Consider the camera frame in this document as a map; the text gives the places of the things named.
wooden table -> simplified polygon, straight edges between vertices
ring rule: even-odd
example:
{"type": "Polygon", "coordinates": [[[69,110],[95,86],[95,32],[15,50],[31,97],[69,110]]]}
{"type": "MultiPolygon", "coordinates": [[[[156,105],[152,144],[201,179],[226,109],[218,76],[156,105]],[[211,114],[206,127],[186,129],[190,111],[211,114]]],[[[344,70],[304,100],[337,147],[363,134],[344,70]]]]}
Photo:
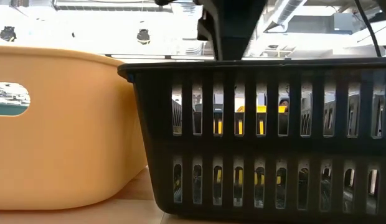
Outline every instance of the wooden table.
{"type": "Polygon", "coordinates": [[[162,212],[156,205],[149,170],[142,170],[114,197],[94,205],[56,211],[0,211],[0,224],[210,224],[162,212]]]}

orange plastic tub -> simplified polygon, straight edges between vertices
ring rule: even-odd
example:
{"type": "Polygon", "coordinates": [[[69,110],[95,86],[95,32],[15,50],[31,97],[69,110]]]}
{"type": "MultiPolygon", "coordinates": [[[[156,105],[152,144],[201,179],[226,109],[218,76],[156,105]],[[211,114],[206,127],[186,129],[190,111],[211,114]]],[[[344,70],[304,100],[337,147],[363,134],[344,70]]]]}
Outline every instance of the orange plastic tub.
{"type": "Polygon", "coordinates": [[[118,60],[0,46],[0,82],[31,103],[0,116],[0,209],[51,210],[105,200],[146,166],[133,86],[118,60]]]}

black plastic basket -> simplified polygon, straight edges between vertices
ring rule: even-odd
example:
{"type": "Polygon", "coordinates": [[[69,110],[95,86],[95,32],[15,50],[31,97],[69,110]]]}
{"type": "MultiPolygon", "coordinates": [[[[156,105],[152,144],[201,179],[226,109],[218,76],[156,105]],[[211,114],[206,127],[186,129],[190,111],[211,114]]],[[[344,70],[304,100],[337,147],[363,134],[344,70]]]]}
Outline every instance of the black plastic basket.
{"type": "Polygon", "coordinates": [[[134,84],[161,210],[234,220],[386,221],[386,58],[129,64],[118,73],[134,84]],[[193,108],[197,81],[202,104],[193,108]],[[172,100],[175,83],[181,104],[172,100]],[[289,85],[287,113],[278,109],[280,83],[289,85]],[[301,108],[302,83],[312,86],[310,109],[301,108]],[[331,83],[335,100],[325,102],[331,83]],[[218,84],[221,108],[214,104],[218,84]],[[352,93],[353,84],[360,87],[352,93]],[[234,107],[237,85],[244,114],[234,107]],[[266,113],[256,110],[261,85],[266,113]]]}

plastic basket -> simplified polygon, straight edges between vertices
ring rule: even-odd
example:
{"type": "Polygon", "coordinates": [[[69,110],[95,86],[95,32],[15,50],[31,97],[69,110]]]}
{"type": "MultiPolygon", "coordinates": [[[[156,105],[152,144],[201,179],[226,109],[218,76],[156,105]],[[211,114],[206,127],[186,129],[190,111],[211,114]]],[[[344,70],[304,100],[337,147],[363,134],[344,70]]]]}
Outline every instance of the plastic basket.
{"type": "Polygon", "coordinates": [[[108,199],[146,166],[133,86],[118,60],[0,46],[0,82],[29,92],[0,105],[0,209],[50,210],[108,199]]]}
{"type": "Polygon", "coordinates": [[[130,64],[118,73],[134,84],[154,196],[165,212],[386,220],[386,58],[130,64]],[[278,108],[282,83],[288,111],[278,108]],[[311,107],[302,109],[307,83],[311,107]],[[219,85],[222,107],[214,103],[219,85]],[[264,86],[266,106],[257,105],[264,86]],[[202,104],[193,108],[200,89],[202,104]]]}

